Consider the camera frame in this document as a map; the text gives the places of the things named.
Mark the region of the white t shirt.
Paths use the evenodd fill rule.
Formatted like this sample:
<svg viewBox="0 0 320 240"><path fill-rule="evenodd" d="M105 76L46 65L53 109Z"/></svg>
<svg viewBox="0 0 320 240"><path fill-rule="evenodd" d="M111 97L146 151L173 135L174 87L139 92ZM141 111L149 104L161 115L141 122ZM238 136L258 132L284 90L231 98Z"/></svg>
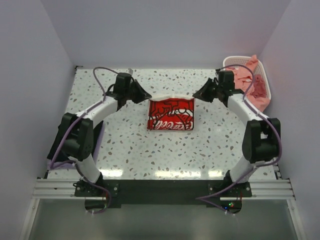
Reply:
<svg viewBox="0 0 320 240"><path fill-rule="evenodd" d="M150 131L192 131L195 125L195 98L162 94L148 100L147 129Z"/></svg>

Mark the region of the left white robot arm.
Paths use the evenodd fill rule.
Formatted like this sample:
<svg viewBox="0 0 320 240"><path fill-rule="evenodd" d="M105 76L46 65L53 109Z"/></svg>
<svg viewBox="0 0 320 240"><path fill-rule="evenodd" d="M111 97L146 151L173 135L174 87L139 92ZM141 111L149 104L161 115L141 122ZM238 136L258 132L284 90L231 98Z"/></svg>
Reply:
<svg viewBox="0 0 320 240"><path fill-rule="evenodd" d="M107 90L99 81L97 83L102 90L102 98L78 113L65 113L62 116L48 154L51 170L59 166L55 164L59 154L72 157L72 160L64 160L61 164L74 164L83 179L93 184L103 178L92 154L96 149L95 129L106 117L120 110L127 101L139 104L152 97L130 73L117 73L115 83Z"/></svg>

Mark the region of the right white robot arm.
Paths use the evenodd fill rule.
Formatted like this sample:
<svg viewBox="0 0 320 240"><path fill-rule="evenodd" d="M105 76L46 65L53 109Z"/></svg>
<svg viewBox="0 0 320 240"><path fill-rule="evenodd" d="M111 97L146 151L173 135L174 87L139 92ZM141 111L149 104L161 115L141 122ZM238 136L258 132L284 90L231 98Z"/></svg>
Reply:
<svg viewBox="0 0 320 240"><path fill-rule="evenodd" d="M193 97L213 102L218 99L245 125L242 156L223 178L227 185L245 183L256 169L274 165L282 156L281 122L269 118L249 102L243 90L237 89L234 73L218 68L216 77L209 78Z"/></svg>

